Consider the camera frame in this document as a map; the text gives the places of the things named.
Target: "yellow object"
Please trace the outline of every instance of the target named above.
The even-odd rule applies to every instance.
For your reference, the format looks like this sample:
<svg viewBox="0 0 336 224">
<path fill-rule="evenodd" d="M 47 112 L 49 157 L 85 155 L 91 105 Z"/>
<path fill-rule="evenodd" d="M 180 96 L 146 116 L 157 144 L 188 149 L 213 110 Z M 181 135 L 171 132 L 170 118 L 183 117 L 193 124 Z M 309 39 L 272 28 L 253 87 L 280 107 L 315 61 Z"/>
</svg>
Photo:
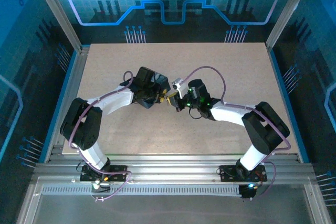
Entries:
<svg viewBox="0 0 336 224">
<path fill-rule="evenodd" d="M 167 102 L 169 103 L 169 105 L 172 105 L 171 102 L 170 102 L 170 98 L 173 97 L 173 96 L 175 96 L 177 93 L 178 93 L 178 91 L 176 91 L 176 92 L 172 93 L 171 95 L 165 97 L 166 100 L 167 100 Z"/>
<path fill-rule="evenodd" d="M 162 94 L 167 94 L 167 89 L 163 90 Z M 164 97 L 160 97 L 160 103 L 164 101 Z"/>
</svg>

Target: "enclosure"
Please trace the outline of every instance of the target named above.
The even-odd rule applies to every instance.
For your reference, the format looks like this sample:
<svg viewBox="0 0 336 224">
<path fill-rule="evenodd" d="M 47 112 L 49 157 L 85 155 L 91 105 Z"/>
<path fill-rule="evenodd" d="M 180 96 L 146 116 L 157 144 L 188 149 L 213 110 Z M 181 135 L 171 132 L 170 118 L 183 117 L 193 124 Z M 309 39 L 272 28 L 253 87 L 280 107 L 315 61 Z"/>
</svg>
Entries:
<svg viewBox="0 0 336 224">
<path fill-rule="evenodd" d="M 0 5 L 3 223 L 334 222 L 336 0 Z M 203 65 L 223 74 L 226 102 L 267 101 L 289 126 L 291 149 L 270 158 L 276 172 L 265 164 L 264 187 L 276 175 L 274 187 L 243 201 L 227 193 L 239 183 L 216 174 L 251 145 L 243 127 L 193 120 L 165 104 L 132 105 L 104 117 L 99 136 L 132 182 L 95 204 L 91 184 L 79 181 L 80 156 L 59 133 L 72 100 L 115 89 L 126 70 L 146 66 L 171 83 Z M 194 77 L 221 96 L 216 73 Z"/>
</svg>

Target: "cable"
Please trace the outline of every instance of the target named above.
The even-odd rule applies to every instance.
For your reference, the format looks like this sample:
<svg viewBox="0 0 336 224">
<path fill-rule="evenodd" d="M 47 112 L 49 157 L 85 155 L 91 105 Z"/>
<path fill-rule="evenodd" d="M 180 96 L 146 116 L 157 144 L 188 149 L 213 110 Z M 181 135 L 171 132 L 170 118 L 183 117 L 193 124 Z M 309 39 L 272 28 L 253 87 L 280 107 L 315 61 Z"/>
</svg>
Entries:
<svg viewBox="0 0 336 224">
<path fill-rule="evenodd" d="M 266 193 L 269 192 L 269 190 L 271 189 L 271 187 L 272 187 L 273 184 L 274 184 L 275 177 L 276 177 L 276 175 L 277 175 L 277 169 L 276 169 L 276 167 L 275 167 L 275 164 L 274 164 L 273 162 L 271 162 L 271 161 L 267 161 L 267 162 L 265 162 L 265 164 L 267 164 L 267 163 L 268 163 L 268 164 L 271 164 L 271 165 L 273 166 L 273 178 L 272 178 L 272 180 L 271 180 L 271 183 L 270 183 L 269 186 L 267 187 L 267 189 L 266 189 L 262 194 L 258 195 L 258 197 L 263 196 L 263 195 L 265 195 Z"/>
<path fill-rule="evenodd" d="M 117 175 L 117 174 L 127 174 L 127 173 L 129 174 L 129 176 L 126 178 L 125 182 L 117 190 L 115 190 L 111 195 L 109 195 L 105 198 L 103 198 L 103 197 L 98 198 L 97 197 L 97 198 L 95 198 L 96 201 L 104 201 L 106 199 L 112 198 L 114 195 L 116 195 L 126 185 L 126 183 L 128 183 L 128 181 L 130 180 L 130 178 L 132 176 L 132 172 L 130 170 L 125 170 L 123 172 L 105 172 L 103 170 L 99 170 L 99 169 L 95 168 L 92 164 L 89 163 L 89 161 L 84 157 L 84 155 L 81 151 L 79 151 L 79 155 L 97 173 L 102 173 L 102 174 L 106 174 L 106 175 Z"/>
<path fill-rule="evenodd" d="M 115 93 L 119 93 L 119 92 L 121 92 L 121 91 L 123 91 L 123 90 L 125 90 L 125 89 L 127 89 L 131 84 L 132 84 L 132 82 L 133 82 L 133 73 L 131 72 L 131 71 L 126 71 L 125 73 L 124 73 L 124 75 L 123 75 L 123 79 L 125 79 L 125 76 L 126 76 L 126 74 L 127 73 L 129 73 L 130 75 L 131 75 L 131 80 L 130 80 L 130 82 L 125 86 L 125 87 L 123 87 L 123 88 L 121 88 L 121 89 L 118 89 L 118 90 L 114 90 L 114 91 L 111 91 L 111 92 L 109 92 L 109 93 L 107 93 L 107 94 L 104 94 L 104 95 L 102 95 L 101 97 L 99 97 L 97 100 L 95 100 L 94 102 L 92 102 L 83 112 L 82 112 L 82 114 L 79 116 L 79 118 L 78 118 L 78 120 L 77 120 L 77 122 L 76 122 L 76 124 L 75 124 L 75 127 L 73 128 L 73 131 L 72 131 L 72 133 L 71 133 L 71 135 L 70 135 L 70 138 L 69 138 L 69 147 L 70 148 L 73 148 L 73 149 L 79 149 L 79 148 L 77 148 L 77 147 L 74 147 L 73 145 L 72 145 L 72 141 L 73 141 L 73 139 L 74 139 L 74 136 L 75 136 L 75 133 L 76 133 L 76 131 L 77 131 L 77 129 L 78 129 L 78 127 L 79 127 L 79 124 L 80 124 L 80 122 L 82 121 L 82 119 L 86 116 L 86 114 L 88 113 L 88 111 L 94 106 L 94 105 L 96 105 L 97 103 L 99 103 L 101 100 L 103 100 L 103 99 L 105 99 L 105 98 L 107 98 L 107 97 L 109 97 L 109 96 L 111 96 L 111 95 L 113 95 L 113 94 L 115 94 Z M 125 180 L 125 182 L 113 193 L 113 194 L 111 194 L 111 195 L 109 195 L 109 196 L 107 196 L 107 197 L 105 197 L 105 198 L 103 198 L 103 197 L 101 197 L 100 199 L 98 199 L 98 198 L 96 198 L 96 201 L 104 201 L 104 200 L 106 200 L 106 199 L 109 199 L 109 198 L 111 198 L 111 197 L 113 197 L 117 192 L 119 192 L 124 186 L 125 186 L 125 184 L 130 180 L 130 178 L 131 178 L 131 176 L 132 176 L 132 173 L 129 171 L 129 170 L 125 170 L 125 171 L 123 171 L 123 172 L 104 172 L 104 171 L 102 171 L 102 170 L 99 170 L 99 169 L 97 169 L 97 168 L 95 168 L 92 164 L 90 164 L 89 163 L 89 161 L 84 157 L 84 155 L 83 155 L 83 153 L 81 152 L 81 150 L 79 149 L 78 150 L 78 153 L 79 153 L 79 155 L 81 156 L 81 158 L 85 161 L 85 163 L 87 163 L 93 170 L 95 170 L 97 173 L 101 173 L 101 174 L 107 174 L 107 175 L 117 175 L 117 174 L 129 174 L 129 176 L 126 178 L 126 180 Z"/>
<path fill-rule="evenodd" d="M 277 151 L 286 151 L 286 150 L 289 150 L 291 149 L 291 145 L 290 143 L 288 142 L 288 140 L 286 139 L 286 137 L 278 130 L 278 128 L 270 121 L 270 119 L 268 119 L 266 116 L 264 116 L 260 111 L 257 111 L 256 109 L 254 108 L 251 108 L 251 107 L 248 107 L 248 106 L 242 106 L 242 105 L 238 105 L 238 104 L 230 104 L 230 103 L 226 103 L 224 102 L 223 98 L 224 98 L 224 95 L 225 95 L 225 92 L 226 92 L 226 83 L 225 83 L 225 80 L 224 80 L 224 77 L 223 75 L 217 70 L 215 69 L 214 67 L 210 67 L 210 66 L 202 66 L 202 67 L 199 67 L 199 68 L 196 68 L 194 71 L 192 71 L 182 82 L 181 82 L 181 85 L 183 83 L 185 83 L 195 72 L 199 71 L 200 69 L 203 69 L 203 68 L 210 68 L 212 70 L 214 70 L 222 79 L 222 82 L 223 82 L 223 94 L 222 94 L 222 97 L 220 98 L 220 101 L 221 103 L 224 105 L 224 106 L 228 106 L 228 107 L 231 107 L 231 108 L 238 108 L 238 109 L 245 109 L 245 110 L 251 110 L 253 112 L 255 112 L 256 114 L 258 114 L 262 119 L 264 119 L 272 128 L 273 130 L 275 130 L 275 132 L 281 137 L 281 139 L 287 144 L 287 147 L 285 148 L 277 148 L 275 150 L 273 150 L 270 154 L 268 154 L 263 160 L 262 162 L 266 161 L 268 159 L 268 157 L 273 153 L 273 152 L 277 152 Z"/>
<path fill-rule="evenodd" d="M 196 119 L 196 120 L 197 120 L 197 119 L 201 119 L 201 118 L 202 118 L 202 116 L 200 116 L 200 117 L 198 117 L 198 118 L 195 118 L 195 117 L 193 117 L 193 116 L 190 114 L 190 112 L 191 112 L 191 108 L 189 108 L 189 115 L 191 116 L 192 119 Z"/>
<path fill-rule="evenodd" d="M 202 66 L 202 67 L 199 67 L 199 68 L 196 68 L 194 71 L 192 71 L 182 82 L 180 85 L 182 85 L 183 83 L 185 83 L 195 72 L 199 71 L 200 69 L 203 69 L 203 68 L 210 68 L 212 70 L 214 70 L 222 79 L 222 82 L 223 82 L 223 94 L 222 94 L 222 97 L 220 98 L 220 100 L 222 101 L 222 103 L 224 104 L 223 102 L 223 98 L 224 98 L 224 95 L 225 95 L 225 92 L 226 92 L 226 84 L 225 84 L 225 80 L 224 80 L 224 77 L 223 75 L 217 70 L 215 69 L 214 67 L 211 67 L 211 66 Z"/>
<path fill-rule="evenodd" d="M 216 170 L 216 174 L 217 174 L 217 175 L 221 175 L 222 172 L 225 173 L 226 175 L 230 176 L 230 177 L 237 177 L 237 176 L 238 176 L 238 174 L 237 174 L 237 175 L 232 175 L 232 174 L 228 173 L 227 171 L 225 171 L 224 169 L 220 169 L 220 168 L 218 168 L 218 169 Z"/>
<path fill-rule="evenodd" d="M 86 114 L 88 113 L 88 111 L 89 111 L 94 105 L 96 105 L 97 103 L 99 103 L 101 100 L 103 100 L 103 99 L 105 99 L 105 98 L 107 98 L 107 97 L 109 97 L 109 96 L 111 96 L 111 95 L 113 95 L 113 94 L 115 94 L 115 93 L 119 93 L 119 92 L 121 92 L 121 91 L 127 89 L 127 88 L 132 84 L 132 82 L 133 82 L 133 73 L 132 73 L 131 71 L 126 71 L 126 72 L 124 73 L 124 75 L 123 75 L 123 79 L 125 79 L 125 76 L 126 76 L 127 73 L 129 73 L 129 74 L 131 75 L 131 80 L 130 80 L 130 82 L 129 82 L 125 87 L 123 87 L 123 88 L 121 88 L 121 89 L 118 89 L 118 90 L 111 91 L 111 92 L 109 92 L 109 93 L 107 93 L 107 94 L 102 95 L 100 98 L 98 98 L 97 100 L 95 100 L 94 102 L 92 102 L 92 103 L 91 103 L 91 104 L 90 104 L 90 105 L 83 111 L 83 113 L 79 116 L 79 118 L 78 118 L 78 120 L 77 120 L 77 123 L 75 124 L 75 127 L 73 128 L 73 131 L 72 131 L 72 133 L 71 133 L 71 135 L 70 135 L 70 138 L 69 138 L 69 147 L 70 147 L 70 148 L 72 148 L 72 149 L 77 149 L 76 147 L 72 146 L 72 141 L 73 141 L 73 139 L 74 139 L 75 133 L 76 133 L 78 127 L 79 127 L 80 122 L 81 122 L 82 119 L 86 116 Z"/>
</svg>

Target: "aluminum frame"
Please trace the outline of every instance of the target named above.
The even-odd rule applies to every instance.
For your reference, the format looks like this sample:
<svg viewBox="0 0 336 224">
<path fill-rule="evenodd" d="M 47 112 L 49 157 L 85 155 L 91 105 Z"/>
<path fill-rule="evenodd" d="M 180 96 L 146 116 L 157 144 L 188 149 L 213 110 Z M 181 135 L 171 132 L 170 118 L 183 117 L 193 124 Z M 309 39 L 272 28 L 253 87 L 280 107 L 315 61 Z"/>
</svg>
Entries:
<svg viewBox="0 0 336 224">
<path fill-rule="evenodd" d="M 63 29 L 65 35 L 68 37 L 72 47 L 76 52 L 79 52 L 82 49 L 82 44 L 80 43 L 80 40 L 75 30 L 73 29 L 66 13 L 64 12 L 61 3 L 59 0 L 46 0 L 46 2 L 56 17 L 61 28 Z"/>
<path fill-rule="evenodd" d="M 292 16 L 293 12 L 299 5 L 300 0 L 288 0 L 285 7 L 283 8 L 277 22 L 275 23 L 271 33 L 266 40 L 266 47 L 268 50 L 271 50 L 275 43 L 277 42 L 278 38 L 280 37 L 282 31 L 284 30 L 287 22 L 289 21 L 290 17 Z"/>
<path fill-rule="evenodd" d="M 38 164 L 34 170 L 18 223 L 33 223 L 37 207 L 44 188 L 53 185 L 90 185 L 79 181 L 76 166 L 80 162 L 78 155 L 61 154 L 61 145 L 52 149 L 48 164 Z M 241 183 L 222 183 L 217 174 L 219 165 L 232 165 L 238 155 L 112 155 L 113 164 L 128 165 L 133 172 L 129 186 L 146 185 L 148 187 L 177 186 L 234 186 Z M 302 164 L 295 154 L 282 154 L 270 157 L 277 167 L 275 185 L 304 185 L 307 193 L 307 205 L 310 207 L 315 223 L 332 223 L 314 170 L 311 164 Z M 273 176 L 272 166 L 266 164 L 270 183 Z M 81 195 L 90 195 L 85 191 Z"/>
<path fill-rule="evenodd" d="M 55 129 L 60 126 L 73 98 L 76 97 L 80 79 L 86 62 L 88 48 L 82 45 L 67 18 L 59 0 L 46 0 L 53 14 L 60 23 L 63 31 L 78 52 L 72 69 L 66 95 L 62 102 Z M 300 0 L 288 0 L 277 20 L 266 46 L 271 49 L 282 33 L 289 18 Z M 53 131 L 47 164 L 38 164 L 32 181 L 28 187 L 17 223 L 33 223 L 45 185 L 50 184 L 79 184 L 79 174 L 75 167 L 80 161 L 78 155 L 62 155 L 64 138 Z M 130 180 L 132 184 L 143 185 L 223 185 L 216 174 L 218 165 L 235 164 L 240 158 L 237 155 L 115 155 L 109 156 L 114 164 L 125 164 L 134 172 Z M 327 208 L 323 202 L 322 193 L 317 185 L 311 164 L 302 164 L 296 155 L 275 155 L 270 158 L 277 166 L 275 184 L 304 184 L 309 206 L 316 223 L 331 223 Z M 272 167 L 266 165 L 267 174 L 271 177 Z"/>
</svg>

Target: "metal profile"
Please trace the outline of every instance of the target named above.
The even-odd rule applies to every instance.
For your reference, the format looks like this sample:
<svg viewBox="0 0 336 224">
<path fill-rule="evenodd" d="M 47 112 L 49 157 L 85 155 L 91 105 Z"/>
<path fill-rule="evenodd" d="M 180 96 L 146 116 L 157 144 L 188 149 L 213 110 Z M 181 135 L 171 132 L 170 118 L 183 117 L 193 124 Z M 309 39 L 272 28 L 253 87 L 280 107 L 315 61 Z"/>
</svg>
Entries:
<svg viewBox="0 0 336 224">
<path fill-rule="evenodd" d="M 83 47 L 80 51 L 79 55 L 76 55 L 73 63 L 73 67 L 71 68 L 71 73 L 69 76 L 68 84 L 66 86 L 64 97 L 62 100 L 62 104 L 60 106 L 60 111 L 57 115 L 55 127 L 53 129 L 50 144 L 48 146 L 47 155 L 43 162 L 47 162 L 49 160 L 49 156 L 51 155 L 52 151 L 55 150 L 54 144 L 55 143 L 63 143 L 64 137 L 59 134 L 58 129 L 60 129 L 62 120 L 67 114 L 67 111 L 71 105 L 71 102 L 74 98 L 76 98 L 80 80 L 84 71 L 86 59 L 88 57 L 89 47 Z"/>
<path fill-rule="evenodd" d="M 61 28 L 63 29 L 65 35 L 68 37 L 72 47 L 76 52 L 80 52 L 82 49 L 82 45 L 78 36 L 76 35 L 75 30 L 72 27 L 66 13 L 64 12 L 61 3 L 59 0 L 46 0 L 49 5 L 51 11 L 59 22 Z"/>
<path fill-rule="evenodd" d="M 297 8 L 300 0 L 288 0 L 285 7 L 283 8 L 277 22 L 274 25 L 273 30 L 271 31 L 267 41 L 266 47 L 268 50 L 271 50 L 275 43 L 277 42 L 278 38 L 280 37 L 282 31 L 284 30 L 287 22 L 289 21 L 290 17 L 292 16 L 293 12 Z"/>
<path fill-rule="evenodd" d="M 38 164 L 33 180 L 39 176 L 61 176 L 79 179 L 76 166 L 80 162 L 75 159 L 53 160 L 48 164 Z M 131 181 L 137 185 L 233 185 L 248 183 L 223 183 L 217 174 L 219 165 L 235 165 L 240 158 L 238 155 L 118 155 L 110 156 L 116 165 L 127 165 L 132 172 Z M 277 166 L 277 185 L 316 184 L 311 164 L 301 164 L 296 155 L 275 155 L 271 157 Z M 273 177 L 273 168 L 265 164 L 269 184 Z"/>
<path fill-rule="evenodd" d="M 306 184 L 304 186 L 315 223 L 332 224 L 319 185 Z"/>
</svg>

